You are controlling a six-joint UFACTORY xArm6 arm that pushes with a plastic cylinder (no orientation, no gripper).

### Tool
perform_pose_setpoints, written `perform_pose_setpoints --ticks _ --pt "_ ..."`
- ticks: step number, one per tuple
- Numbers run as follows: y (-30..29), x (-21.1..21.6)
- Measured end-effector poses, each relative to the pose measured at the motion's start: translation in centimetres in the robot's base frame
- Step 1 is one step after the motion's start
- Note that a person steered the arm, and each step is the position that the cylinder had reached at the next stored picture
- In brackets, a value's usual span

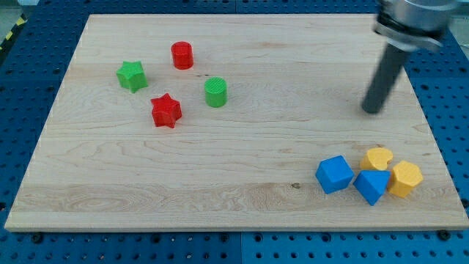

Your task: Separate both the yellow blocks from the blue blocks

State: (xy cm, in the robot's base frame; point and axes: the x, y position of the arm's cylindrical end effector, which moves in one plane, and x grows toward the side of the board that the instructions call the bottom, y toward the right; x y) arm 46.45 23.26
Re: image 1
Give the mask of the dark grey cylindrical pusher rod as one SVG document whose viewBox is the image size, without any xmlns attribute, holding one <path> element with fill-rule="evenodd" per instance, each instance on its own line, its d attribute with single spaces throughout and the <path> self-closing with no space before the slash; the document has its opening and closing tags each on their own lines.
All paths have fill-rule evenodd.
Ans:
<svg viewBox="0 0 469 264">
<path fill-rule="evenodd" d="M 367 89 L 361 108 L 369 114 L 378 114 L 385 105 L 399 74 L 409 57 L 409 52 L 403 51 L 392 44 L 387 44 L 374 76 Z"/>
</svg>

